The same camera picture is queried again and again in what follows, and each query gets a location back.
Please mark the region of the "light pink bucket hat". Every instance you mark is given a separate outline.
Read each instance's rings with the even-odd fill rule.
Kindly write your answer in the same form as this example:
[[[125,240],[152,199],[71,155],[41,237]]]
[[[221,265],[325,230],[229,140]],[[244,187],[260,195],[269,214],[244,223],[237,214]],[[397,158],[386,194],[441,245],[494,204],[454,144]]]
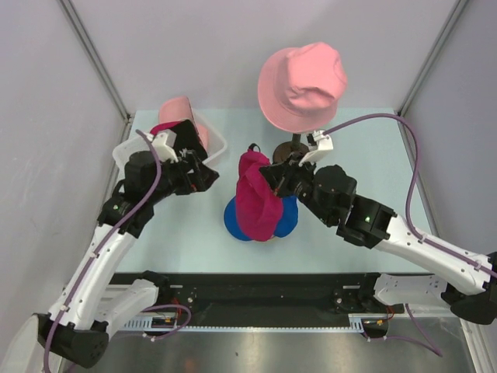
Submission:
[[[336,115],[348,79],[339,52],[323,42],[277,51],[259,73],[264,117],[295,134],[324,127]]]

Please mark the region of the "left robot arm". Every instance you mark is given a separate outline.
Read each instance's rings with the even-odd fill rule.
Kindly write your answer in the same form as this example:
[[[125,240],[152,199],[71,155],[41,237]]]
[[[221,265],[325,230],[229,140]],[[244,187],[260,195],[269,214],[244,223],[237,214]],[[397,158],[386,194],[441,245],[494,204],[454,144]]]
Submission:
[[[102,206],[78,269],[49,311],[37,316],[39,343],[83,368],[96,365],[121,324],[143,309],[161,311],[171,303],[167,280],[147,271],[112,303],[116,315],[99,307],[120,261],[153,218],[154,206],[171,195],[207,191],[219,177],[193,150],[183,150],[176,161],[135,152],[120,171],[123,179]]]

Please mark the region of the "magenta hat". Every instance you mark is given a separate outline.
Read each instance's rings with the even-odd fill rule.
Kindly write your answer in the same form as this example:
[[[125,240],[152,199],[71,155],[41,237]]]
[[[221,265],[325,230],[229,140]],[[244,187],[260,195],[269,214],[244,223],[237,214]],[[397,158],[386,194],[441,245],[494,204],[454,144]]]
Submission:
[[[269,159],[252,143],[239,159],[235,192],[235,216],[242,233],[249,239],[265,242],[273,237],[283,216],[283,202],[273,194],[261,167]]]

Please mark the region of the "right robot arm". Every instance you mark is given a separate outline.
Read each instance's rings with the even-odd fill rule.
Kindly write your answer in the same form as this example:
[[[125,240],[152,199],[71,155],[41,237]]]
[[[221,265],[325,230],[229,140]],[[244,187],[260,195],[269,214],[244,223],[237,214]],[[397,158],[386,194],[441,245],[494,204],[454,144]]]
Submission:
[[[337,165],[315,165],[289,158],[260,172],[278,197],[295,196],[319,221],[334,227],[354,246],[401,257],[427,275],[381,274],[360,289],[368,312],[383,305],[413,304],[449,309],[480,325],[496,318],[496,255],[473,253],[410,227],[393,209],[356,193],[356,180]]]

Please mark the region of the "blue baseball cap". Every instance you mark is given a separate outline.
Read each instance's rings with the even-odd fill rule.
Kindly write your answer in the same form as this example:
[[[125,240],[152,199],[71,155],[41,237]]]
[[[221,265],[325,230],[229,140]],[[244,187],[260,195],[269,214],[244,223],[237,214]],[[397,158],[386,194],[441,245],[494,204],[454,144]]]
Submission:
[[[237,240],[243,242],[253,241],[252,238],[245,235],[240,229],[235,213],[235,198],[233,197],[224,209],[224,226],[228,232]],[[273,237],[284,238],[288,236],[297,226],[298,223],[298,206],[296,197],[285,197],[283,199],[283,214],[278,221]]]

